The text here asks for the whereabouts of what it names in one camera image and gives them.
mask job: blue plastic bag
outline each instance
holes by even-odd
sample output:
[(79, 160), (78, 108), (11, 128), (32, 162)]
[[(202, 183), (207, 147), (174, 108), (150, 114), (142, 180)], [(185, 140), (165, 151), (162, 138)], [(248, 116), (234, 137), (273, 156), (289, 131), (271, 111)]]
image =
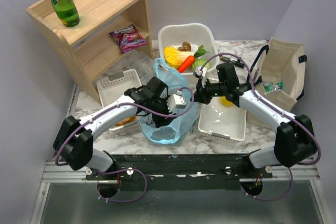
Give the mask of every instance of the blue plastic bag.
[[(188, 81), (176, 69), (171, 68), (162, 58), (157, 58), (154, 62), (153, 69), (156, 76), (166, 83), (169, 87), (169, 95), (177, 92), (179, 88), (188, 87)], [(190, 105), (191, 94), (188, 90), (182, 93), (187, 102), (186, 108)], [(185, 109), (178, 109), (173, 113), (181, 113)], [(143, 134), (155, 144), (175, 144), (179, 139), (183, 138), (192, 127), (196, 120), (197, 103), (194, 103), (191, 109), (184, 115), (175, 118), (169, 125), (155, 128), (155, 124), (151, 124), (152, 117), (145, 116), (140, 119), (140, 126)]]

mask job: green glass bottle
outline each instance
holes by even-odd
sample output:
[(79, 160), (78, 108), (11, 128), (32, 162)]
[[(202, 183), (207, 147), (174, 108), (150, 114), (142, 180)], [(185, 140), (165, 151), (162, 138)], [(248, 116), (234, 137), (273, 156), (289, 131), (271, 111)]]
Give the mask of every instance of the green glass bottle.
[(72, 0), (51, 0), (51, 4), (65, 26), (74, 27), (78, 25), (79, 15)]

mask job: purple snack bag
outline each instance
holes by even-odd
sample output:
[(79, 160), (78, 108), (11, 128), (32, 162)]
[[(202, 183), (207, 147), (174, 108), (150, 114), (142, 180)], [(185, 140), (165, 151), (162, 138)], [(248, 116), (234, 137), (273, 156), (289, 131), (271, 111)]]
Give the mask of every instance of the purple snack bag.
[(109, 35), (116, 41), (122, 54), (134, 48), (148, 45), (133, 24), (120, 30), (113, 31), (109, 33)]

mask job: shelf board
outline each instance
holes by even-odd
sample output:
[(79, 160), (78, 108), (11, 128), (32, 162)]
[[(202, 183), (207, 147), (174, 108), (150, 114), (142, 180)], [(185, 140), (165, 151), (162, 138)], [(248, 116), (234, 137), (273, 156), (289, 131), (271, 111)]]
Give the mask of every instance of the shelf board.
[(44, 20), (53, 28), (62, 32), (63, 36), (73, 46), (101, 25), (107, 23), (123, 10), (138, 0), (73, 0), (80, 17), (76, 27), (64, 26), (55, 12), (44, 17)]
[[(98, 35), (85, 41), (75, 49), (75, 55), (91, 81), (95, 81), (122, 57), (119, 46), (109, 33), (131, 24), (128, 20), (120, 17)], [(140, 27), (136, 28), (144, 38), (149, 36), (147, 31), (142, 30)]]

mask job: green leaf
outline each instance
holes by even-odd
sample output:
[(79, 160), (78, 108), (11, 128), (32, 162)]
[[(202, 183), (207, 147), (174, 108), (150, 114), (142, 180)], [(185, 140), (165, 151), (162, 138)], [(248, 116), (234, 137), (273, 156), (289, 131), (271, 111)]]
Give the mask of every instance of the green leaf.
[(201, 46), (198, 48), (198, 50), (196, 51), (196, 53), (194, 54), (194, 57), (195, 57), (195, 58), (198, 58), (198, 57), (200, 57), (200, 56), (205, 55), (207, 52), (208, 52), (208, 51), (205, 50), (204, 46), (201, 45)]

